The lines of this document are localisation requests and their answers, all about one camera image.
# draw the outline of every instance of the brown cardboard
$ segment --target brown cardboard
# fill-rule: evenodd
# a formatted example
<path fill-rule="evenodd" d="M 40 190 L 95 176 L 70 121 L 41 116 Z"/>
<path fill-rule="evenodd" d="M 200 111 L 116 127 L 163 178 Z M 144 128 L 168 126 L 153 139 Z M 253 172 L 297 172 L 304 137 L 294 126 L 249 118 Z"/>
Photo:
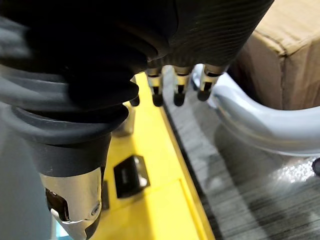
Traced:
<path fill-rule="evenodd" d="M 229 71 L 268 107 L 320 106 L 320 0 L 275 0 Z"/>

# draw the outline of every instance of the black rubber cover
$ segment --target black rubber cover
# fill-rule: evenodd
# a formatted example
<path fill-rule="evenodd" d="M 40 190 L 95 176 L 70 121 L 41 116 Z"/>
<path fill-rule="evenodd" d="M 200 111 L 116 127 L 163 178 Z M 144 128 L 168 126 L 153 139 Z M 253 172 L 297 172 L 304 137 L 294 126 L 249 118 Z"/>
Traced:
<path fill-rule="evenodd" d="M 38 172 L 52 177 L 71 177 L 105 168 L 110 132 L 119 125 L 37 119 L 36 114 L 12 107 L 4 110 L 3 117 L 26 139 L 25 154 L 31 155 Z"/>
<path fill-rule="evenodd" d="M 152 101 L 156 107 L 161 107 L 164 104 L 164 98 L 162 94 L 153 94 Z"/>
<path fill-rule="evenodd" d="M 184 93 L 174 93 L 174 96 L 173 96 L 173 102 L 174 102 L 174 105 L 180 107 L 184 104 L 185 102 L 185 94 Z"/>
<path fill-rule="evenodd" d="M 140 98 L 139 98 L 139 96 L 137 96 L 136 98 L 130 100 L 130 104 L 131 104 L 131 106 L 133 106 L 133 107 L 139 106 L 139 104 L 140 104 Z"/>
<path fill-rule="evenodd" d="M 70 119 L 39 116 L 17 107 L 3 110 L 2 119 L 23 138 L 48 145 L 78 144 L 99 138 L 116 129 L 128 116 L 121 105 L 117 110 L 74 115 Z"/>
<path fill-rule="evenodd" d="M 103 76 L 93 74 L 101 79 Z M 80 113 L 135 98 L 138 86 L 117 78 L 110 81 L 68 82 L 59 74 L 34 73 L 0 65 L 0 100 L 36 112 Z"/>
<path fill-rule="evenodd" d="M 198 90 L 198 93 L 197 93 L 198 100 L 200 100 L 201 102 L 207 101 L 210 97 L 210 93 L 211 93 L 210 91 Z"/>

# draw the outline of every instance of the yellow plate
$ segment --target yellow plate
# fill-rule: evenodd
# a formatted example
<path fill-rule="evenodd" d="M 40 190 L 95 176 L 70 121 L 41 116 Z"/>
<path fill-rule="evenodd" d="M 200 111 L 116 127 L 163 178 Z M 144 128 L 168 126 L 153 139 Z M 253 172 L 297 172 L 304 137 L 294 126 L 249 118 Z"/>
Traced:
<path fill-rule="evenodd" d="M 140 104 L 134 133 L 113 137 L 105 171 L 109 210 L 93 240 L 214 240 L 195 186 L 162 107 L 155 107 L 146 75 L 135 76 Z M 150 186 L 117 198 L 113 168 L 131 155 L 144 157 Z"/>

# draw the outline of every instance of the curved handle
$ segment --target curved handle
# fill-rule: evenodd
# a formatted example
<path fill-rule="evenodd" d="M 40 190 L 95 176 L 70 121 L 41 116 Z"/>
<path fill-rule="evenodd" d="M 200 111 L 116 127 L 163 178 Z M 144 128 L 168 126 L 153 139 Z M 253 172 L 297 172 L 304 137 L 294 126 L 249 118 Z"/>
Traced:
<path fill-rule="evenodd" d="M 294 156 L 320 153 L 320 106 L 276 110 L 252 100 L 224 74 L 212 89 L 222 123 L 245 142 L 267 151 Z"/>

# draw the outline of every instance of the gray carpet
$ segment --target gray carpet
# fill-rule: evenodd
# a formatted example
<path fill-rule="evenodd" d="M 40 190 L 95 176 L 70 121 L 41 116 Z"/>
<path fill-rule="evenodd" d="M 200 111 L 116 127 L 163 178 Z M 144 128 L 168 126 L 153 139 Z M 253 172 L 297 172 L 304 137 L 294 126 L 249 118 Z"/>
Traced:
<path fill-rule="evenodd" d="M 176 107 L 173 72 L 164 72 L 167 111 L 207 199 L 216 239 L 320 239 L 320 178 L 313 174 L 312 159 L 239 141 L 192 87 L 184 105 Z"/>

